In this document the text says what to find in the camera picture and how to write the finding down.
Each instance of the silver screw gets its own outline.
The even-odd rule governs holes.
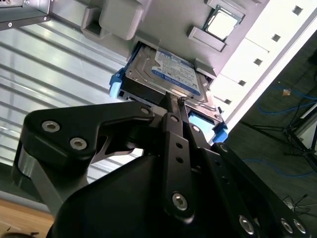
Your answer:
[[[228,152],[227,148],[226,148],[223,144],[220,145],[220,148],[221,148],[224,152]]]
[[[177,117],[175,117],[175,116],[171,115],[171,116],[170,116],[170,118],[172,118],[172,120],[173,120],[173,121],[178,122]]]
[[[57,132],[60,129],[59,125],[55,121],[52,121],[52,120],[47,120],[43,122],[42,128],[44,131],[52,132],[52,133]]]
[[[246,219],[244,216],[239,216],[239,222],[242,228],[248,233],[249,235],[254,234],[254,228],[252,224]]]
[[[294,219],[294,224],[296,226],[296,228],[303,234],[306,234],[306,230],[305,228],[302,226],[302,224],[300,224],[297,220]]]
[[[179,210],[185,211],[188,207],[187,201],[180,193],[175,193],[172,197],[172,201]]]
[[[281,219],[281,223],[283,225],[283,227],[290,233],[292,234],[293,233],[293,229],[292,227],[287,223],[287,221],[285,219]]]
[[[145,114],[150,114],[149,110],[147,110],[146,108],[141,108],[141,111]]]
[[[199,129],[197,126],[195,126],[195,125],[193,125],[193,129],[194,129],[195,131],[197,131],[197,132],[200,132],[200,129]]]
[[[75,137],[70,140],[70,146],[75,150],[83,150],[87,147],[87,142],[79,137]]]

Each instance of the square hole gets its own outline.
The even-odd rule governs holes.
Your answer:
[[[296,15],[299,16],[299,14],[301,14],[302,12],[302,8],[300,8],[299,6],[295,6],[294,9],[293,9],[293,13],[295,13]]]
[[[255,63],[256,65],[260,66],[262,62],[263,62],[262,60],[256,59],[253,63]]]
[[[232,103],[232,101],[230,101],[229,99],[226,99],[226,100],[224,100],[223,102],[226,103],[226,104],[228,104],[228,105],[230,105],[230,103]]]
[[[243,80],[240,80],[238,84],[241,85],[241,86],[244,86],[246,83],[247,83],[247,82],[245,82],[245,81],[243,81]]]
[[[274,36],[272,36],[272,40],[274,40],[274,41],[276,41],[276,42],[278,42],[278,40],[280,39],[281,37],[279,36],[279,35],[274,35]]]

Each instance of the wooden floor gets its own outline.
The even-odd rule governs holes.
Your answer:
[[[52,224],[53,217],[47,213],[0,200],[0,235],[12,232],[45,238]]]

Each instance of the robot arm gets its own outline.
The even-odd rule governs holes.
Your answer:
[[[210,146],[183,99],[42,110],[24,122],[16,182],[55,216],[48,238],[311,237],[225,144]],[[144,149],[88,184],[92,161]]]

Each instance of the metal frame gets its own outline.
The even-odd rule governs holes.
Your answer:
[[[16,15],[22,14],[22,16],[19,19],[0,21],[0,31],[49,21],[54,1],[46,0],[42,2],[47,2],[47,4],[45,6],[38,5],[37,0],[23,1],[21,9],[19,9],[20,12],[15,13]],[[0,10],[11,10],[11,7],[0,7]]]

